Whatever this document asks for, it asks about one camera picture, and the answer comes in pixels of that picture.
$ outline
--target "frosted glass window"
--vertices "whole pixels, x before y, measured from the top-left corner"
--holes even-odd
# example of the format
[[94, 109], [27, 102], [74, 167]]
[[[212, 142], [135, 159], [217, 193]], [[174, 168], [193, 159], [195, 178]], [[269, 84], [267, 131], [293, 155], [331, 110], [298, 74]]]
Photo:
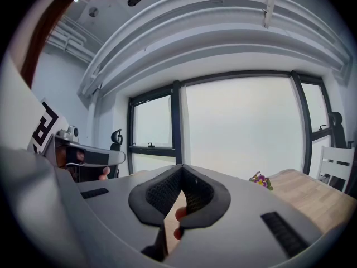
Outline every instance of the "frosted glass window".
[[302, 170], [303, 127], [289, 78], [209, 82], [186, 95], [191, 165], [246, 180]]
[[312, 154], [309, 176], [317, 179], [319, 176], [320, 158], [322, 154], [322, 147], [330, 147], [331, 136], [325, 136], [321, 139], [312, 142]]
[[175, 157], [132, 154], [133, 172], [156, 170], [165, 166], [176, 165]]
[[171, 96], [134, 108], [134, 146], [172, 147]]
[[327, 115], [326, 104], [321, 92], [321, 87], [303, 83], [302, 88], [305, 93], [308, 111], [310, 113], [312, 132], [318, 131], [321, 125], [327, 125], [323, 126], [322, 129], [328, 128], [329, 117]]

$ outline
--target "gray plastic device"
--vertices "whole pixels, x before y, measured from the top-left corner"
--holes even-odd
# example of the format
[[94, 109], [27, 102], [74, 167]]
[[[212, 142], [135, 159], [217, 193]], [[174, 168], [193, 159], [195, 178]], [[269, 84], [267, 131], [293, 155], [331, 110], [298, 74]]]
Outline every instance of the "gray plastic device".
[[[308, 267], [342, 228], [322, 236], [302, 213], [249, 181], [176, 165], [74, 183], [27, 151], [0, 149], [8, 203], [24, 233], [65, 267]], [[183, 190], [182, 239], [166, 255], [163, 219]]]

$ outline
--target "ceiling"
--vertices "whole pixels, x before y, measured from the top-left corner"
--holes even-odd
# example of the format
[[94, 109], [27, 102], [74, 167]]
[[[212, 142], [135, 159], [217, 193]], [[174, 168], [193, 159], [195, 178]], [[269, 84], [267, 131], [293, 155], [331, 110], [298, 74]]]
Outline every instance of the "ceiling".
[[[66, 15], [104, 43], [130, 18], [158, 1], [160, 0], [142, 0], [136, 6], [129, 7], [127, 0], [79, 0], [70, 6]], [[342, 20], [341, 22], [331, 21], [331, 19], [339, 19], [339, 15], [336, 15], [336, 11], [332, 6], [326, 8], [329, 3], [321, 3], [321, 0], [293, 1], [303, 5], [328, 24], [334, 25], [333, 30], [337, 34], [343, 30], [344, 23]], [[89, 16], [91, 7], [96, 7], [99, 10], [99, 14], [96, 17]], [[97, 52], [101, 45], [95, 41], [89, 41], [86, 47], [93, 52]]]

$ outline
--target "gray plastic surface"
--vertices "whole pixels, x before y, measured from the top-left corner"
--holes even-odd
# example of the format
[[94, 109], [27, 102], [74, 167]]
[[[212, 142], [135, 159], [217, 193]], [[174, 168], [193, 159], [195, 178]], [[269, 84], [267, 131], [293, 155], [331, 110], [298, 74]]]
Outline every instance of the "gray plastic surface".
[[[38, 249], [66, 267], [302, 267], [316, 261], [338, 237], [331, 233], [320, 238], [307, 217], [263, 187], [193, 167], [230, 191], [230, 207], [211, 227], [186, 230], [160, 263], [140, 253], [154, 244], [158, 228], [138, 221], [128, 195], [171, 166], [76, 184], [67, 171], [54, 170], [41, 156], [1, 149], [0, 158], [6, 160], [1, 181], [21, 228]], [[89, 199], [80, 194], [97, 188], [109, 192]], [[268, 212], [278, 212], [309, 245], [314, 244], [288, 259], [260, 218]]]

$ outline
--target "black slot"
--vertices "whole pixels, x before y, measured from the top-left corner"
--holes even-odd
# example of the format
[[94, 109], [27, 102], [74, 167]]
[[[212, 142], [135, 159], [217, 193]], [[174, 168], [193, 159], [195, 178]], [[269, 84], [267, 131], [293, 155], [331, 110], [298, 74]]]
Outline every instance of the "black slot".
[[308, 247], [307, 243], [277, 212], [266, 213], [260, 217], [290, 258]]
[[95, 190], [88, 190], [87, 192], [82, 192], [80, 194], [82, 195], [82, 197], [84, 199], [89, 199], [89, 198], [97, 197], [102, 194], [106, 194], [108, 192], [109, 191], [107, 189], [100, 188], [100, 189], [95, 189]]

